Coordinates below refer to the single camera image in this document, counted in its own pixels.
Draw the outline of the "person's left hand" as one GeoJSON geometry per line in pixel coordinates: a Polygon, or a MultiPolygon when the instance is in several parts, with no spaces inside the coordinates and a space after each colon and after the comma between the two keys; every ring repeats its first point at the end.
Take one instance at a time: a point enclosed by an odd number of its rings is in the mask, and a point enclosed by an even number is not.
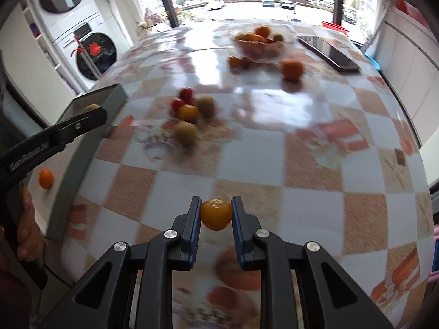
{"type": "Polygon", "coordinates": [[[17,250],[20,261],[32,262],[43,255],[45,239],[35,219],[35,209],[30,192],[22,188],[22,213],[17,229],[19,247],[17,250]]]}

